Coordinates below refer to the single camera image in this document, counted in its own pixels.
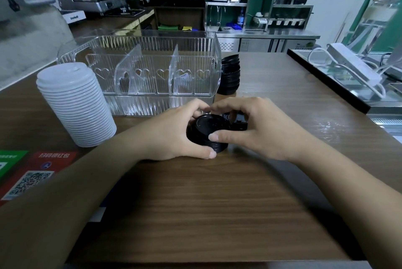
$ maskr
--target stack of black cup lids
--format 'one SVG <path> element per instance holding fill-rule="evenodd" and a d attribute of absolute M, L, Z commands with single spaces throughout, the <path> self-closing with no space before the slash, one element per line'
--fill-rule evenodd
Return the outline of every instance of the stack of black cup lids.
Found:
<path fill-rule="evenodd" d="M 224 113 L 222 114 L 222 116 L 229 121 L 229 115 L 230 113 Z M 246 121 L 245 117 L 244 117 L 244 113 L 241 111 L 237 112 L 237 116 L 236 116 L 236 120 L 230 124 L 230 130 L 235 130 L 235 131 L 243 131 L 243 130 L 247 130 L 249 123 L 248 121 Z"/>
<path fill-rule="evenodd" d="M 240 85 L 240 59 L 239 55 L 231 55 L 222 58 L 221 83 L 218 94 L 231 95 Z"/>
<path fill-rule="evenodd" d="M 230 124 L 227 119 L 221 115 L 202 115 L 187 129 L 187 138 L 198 145 L 209 146 L 215 152 L 219 153 L 228 147 L 227 143 L 213 142 L 208 136 L 217 130 L 230 130 Z"/>

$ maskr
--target white cup lid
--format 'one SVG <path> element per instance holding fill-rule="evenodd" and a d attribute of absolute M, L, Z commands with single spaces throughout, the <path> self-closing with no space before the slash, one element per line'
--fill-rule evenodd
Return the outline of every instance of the white cup lid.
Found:
<path fill-rule="evenodd" d="M 76 85 L 85 80 L 90 82 L 93 78 L 93 72 L 84 63 L 61 63 L 50 66 L 38 73 L 37 84 L 48 86 L 49 88 Z"/>

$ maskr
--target left hand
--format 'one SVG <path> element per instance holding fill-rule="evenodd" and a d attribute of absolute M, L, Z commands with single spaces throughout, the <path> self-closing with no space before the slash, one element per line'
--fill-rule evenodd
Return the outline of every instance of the left hand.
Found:
<path fill-rule="evenodd" d="M 116 136 L 138 156 L 139 160 L 168 160 L 179 156 L 201 159 L 216 157 L 215 151 L 188 140 L 187 125 L 201 115 L 208 104 L 194 99 L 178 108 L 168 109 Z"/>

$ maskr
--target green sign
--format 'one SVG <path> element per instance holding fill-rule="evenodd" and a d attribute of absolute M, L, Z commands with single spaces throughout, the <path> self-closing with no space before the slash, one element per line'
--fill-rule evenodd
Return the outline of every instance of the green sign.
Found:
<path fill-rule="evenodd" d="M 0 178 L 27 152 L 27 150 L 0 150 Z"/>

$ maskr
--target forearm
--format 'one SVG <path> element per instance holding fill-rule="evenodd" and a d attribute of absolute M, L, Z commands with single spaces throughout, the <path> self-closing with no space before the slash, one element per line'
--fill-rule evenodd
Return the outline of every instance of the forearm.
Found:
<path fill-rule="evenodd" d="M 2 206 L 0 267 L 62 265 L 93 212 L 138 160 L 126 145 L 116 136 Z"/>
<path fill-rule="evenodd" d="M 402 195 L 310 137 L 295 162 L 348 224 L 374 268 L 402 268 Z"/>

